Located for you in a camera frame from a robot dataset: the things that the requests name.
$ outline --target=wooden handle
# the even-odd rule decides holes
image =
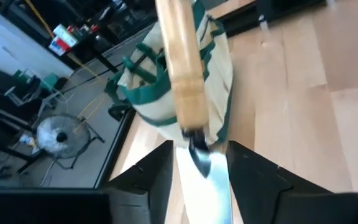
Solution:
[[[191,0],[155,0],[175,110],[183,129],[208,124],[203,69]]]

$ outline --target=red object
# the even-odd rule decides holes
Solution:
[[[73,30],[74,30],[74,27],[73,27],[73,26],[68,26],[68,27],[67,27],[67,31],[68,31],[69,33],[72,33]]]
[[[68,44],[66,44],[66,42],[64,42],[62,39],[58,38],[56,40],[56,44],[61,47],[64,51],[68,51],[70,50],[70,46]]]
[[[96,31],[98,31],[98,29],[99,29],[99,26],[98,26],[98,25],[92,25],[92,26],[91,26],[92,32],[96,32]]]

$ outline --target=wooden table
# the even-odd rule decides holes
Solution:
[[[229,0],[221,16],[249,2]],[[338,0],[229,39],[229,139],[334,192],[358,191],[358,1]],[[111,178],[164,138],[134,118]],[[234,223],[242,223],[235,198]],[[177,163],[166,223],[188,223]]]

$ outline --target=metal blade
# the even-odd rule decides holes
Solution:
[[[227,159],[220,152],[209,154],[206,177],[196,167],[188,149],[176,148],[178,168],[190,223],[232,224]]]

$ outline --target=black cable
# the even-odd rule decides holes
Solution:
[[[123,63],[121,62],[121,63],[115,65],[115,67],[121,66],[122,64],[123,64]],[[65,93],[67,93],[67,92],[69,92],[69,91],[72,91],[72,90],[74,90],[75,88],[78,88],[79,86],[82,86],[82,85],[84,85],[85,83],[94,80],[96,77],[102,76],[102,75],[104,75],[105,73],[108,73],[108,71],[110,71],[110,69],[107,69],[107,70],[105,70],[105,71],[103,71],[103,72],[97,74],[96,76],[93,76],[93,77],[91,77],[91,78],[89,78],[89,79],[87,79],[87,80],[85,80],[85,81],[83,81],[83,82],[81,82],[81,83],[79,83],[79,84],[77,84],[77,85],[75,85],[75,86],[69,88],[68,90],[62,91],[62,94],[65,94]]]

